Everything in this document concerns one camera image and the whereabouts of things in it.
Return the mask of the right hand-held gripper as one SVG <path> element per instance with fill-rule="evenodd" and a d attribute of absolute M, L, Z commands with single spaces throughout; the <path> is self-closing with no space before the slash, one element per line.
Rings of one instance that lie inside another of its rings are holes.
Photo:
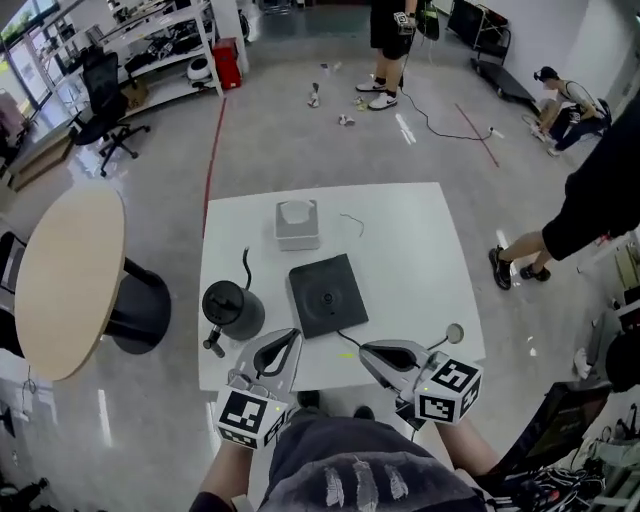
<path fill-rule="evenodd" d="M 376 340 L 361 346 L 360 362 L 395 391 L 396 414 L 413 429 L 425 421 L 457 425 L 477 401 L 483 368 L 410 340 Z"/>

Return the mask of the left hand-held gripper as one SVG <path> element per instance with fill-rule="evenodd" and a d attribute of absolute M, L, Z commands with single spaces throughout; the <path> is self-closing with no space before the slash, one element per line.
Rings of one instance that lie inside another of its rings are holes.
<path fill-rule="evenodd" d="M 219 391 L 215 427 L 223 440 L 249 449 L 271 444 L 294 412 L 291 393 L 303 345 L 297 328 L 250 341 Z"/>

